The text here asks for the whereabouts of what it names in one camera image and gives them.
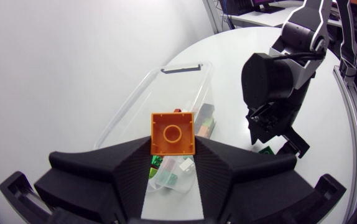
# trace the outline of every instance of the robotic arm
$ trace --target robotic arm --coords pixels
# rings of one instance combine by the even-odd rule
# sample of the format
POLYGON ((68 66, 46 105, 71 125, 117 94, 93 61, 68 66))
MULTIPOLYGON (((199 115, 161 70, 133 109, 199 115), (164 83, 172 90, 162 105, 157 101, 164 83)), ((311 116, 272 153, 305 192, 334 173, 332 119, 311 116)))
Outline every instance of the robotic arm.
MULTIPOLYGON (((242 70, 243 99, 248 106, 252 144, 274 136, 286 138, 281 153, 299 153, 309 145, 293 130, 311 78, 322 63, 328 45, 327 21, 331 1, 305 1, 294 10, 269 55, 255 53, 242 70)), ((346 76, 355 74, 357 47, 354 41, 349 0, 338 1, 345 40, 341 67, 346 76)))

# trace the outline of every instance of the black cable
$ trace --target black cable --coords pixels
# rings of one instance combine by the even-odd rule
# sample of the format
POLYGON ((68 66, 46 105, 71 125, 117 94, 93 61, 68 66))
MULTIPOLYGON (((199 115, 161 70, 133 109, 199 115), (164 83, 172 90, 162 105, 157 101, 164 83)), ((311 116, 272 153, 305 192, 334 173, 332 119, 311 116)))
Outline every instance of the black cable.
POLYGON ((321 60, 325 57, 326 52, 302 52, 294 54, 285 54, 273 57, 273 60, 298 59, 298 60, 321 60))

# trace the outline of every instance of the desk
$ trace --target desk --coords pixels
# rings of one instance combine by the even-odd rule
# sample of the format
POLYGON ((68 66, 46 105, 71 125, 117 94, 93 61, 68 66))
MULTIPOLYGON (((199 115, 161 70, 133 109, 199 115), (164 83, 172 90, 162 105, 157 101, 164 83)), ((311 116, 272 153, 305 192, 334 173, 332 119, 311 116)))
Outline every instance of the desk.
MULTIPOLYGON (((277 152, 285 143, 275 137, 266 144, 251 145, 248 109, 241 89, 241 71, 254 52, 268 53, 281 30, 271 27, 249 27, 230 30, 185 49, 169 65, 209 60, 214 66, 211 81, 217 120, 211 135, 214 141, 241 149, 258 151, 270 146, 277 152)), ((332 175, 347 188, 336 207, 322 223, 341 223, 346 214, 353 184, 353 145, 346 106, 333 76, 333 66, 339 60, 328 51, 323 63, 311 81, 294 129, 308 142, 310 149, 299 159, 295 170, 315 186, 323 174, 332 175)), ((193 220, 203 218, 197 180, 187 194, 169 189, 146 194, 142 218, 158 220, 193 220)))
MULTIPOLYGON (((302 1, 282 1, 270 3, 271 6, 284 7, 284 10, 274 12, 272 14, 262 12, 249 12, 241 16, 230 16, 233 24, 240 27, 249 26, 266 26, 266 27, 281 27, 289 14, 303 5, 302 1)), ((340 21, 329 19, 328 24, 341 27, 340 21)))

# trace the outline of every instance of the green lego brick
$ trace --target green lego brick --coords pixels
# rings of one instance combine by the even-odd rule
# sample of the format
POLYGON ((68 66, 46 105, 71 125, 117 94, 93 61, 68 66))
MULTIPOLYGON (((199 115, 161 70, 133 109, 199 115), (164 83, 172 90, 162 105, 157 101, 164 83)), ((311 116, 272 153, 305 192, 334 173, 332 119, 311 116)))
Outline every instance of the green lego brick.
POLYGON ((259 153, 274 155, 274 152, 271 150, 270 146, 267 146, 264 149, 260 150, 259 153))
POLYGON ((162 161, 163 161, 163 158, 161 158, 160 156, 152 156, 151 164, 159 168, 162 161))
POLYGON ((213 124, 213 122, 214 122, 213 117, 206 118, 206 119, 203 121, 202 126, 211 127, 212 124, 213 124))
POLYGON ((167 181, 167 185, 173 186, 173 185, 176 184, 176 182, 177 182, 177 175, 172 174, 172 175, 170 176, 169 180, 167 181))
POLYGON ((151 167, 151 168, 149 169, 149 176, 148 176, 148 179, 153 178, 153 177, 155 176, 156 172, 158 172, 158 170, 157 170, 157 169, 155 169, 155 168, 152 168, 152 167, 151 167))

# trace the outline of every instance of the orange square block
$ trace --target orange square block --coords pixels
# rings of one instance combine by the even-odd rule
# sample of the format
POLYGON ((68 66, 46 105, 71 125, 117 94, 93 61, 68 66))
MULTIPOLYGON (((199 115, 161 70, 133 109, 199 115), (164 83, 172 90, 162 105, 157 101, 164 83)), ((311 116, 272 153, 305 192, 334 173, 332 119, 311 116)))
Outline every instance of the orange square block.
POLYGON ((193 113, 151 114, 151 155, 194 154, 193 113))

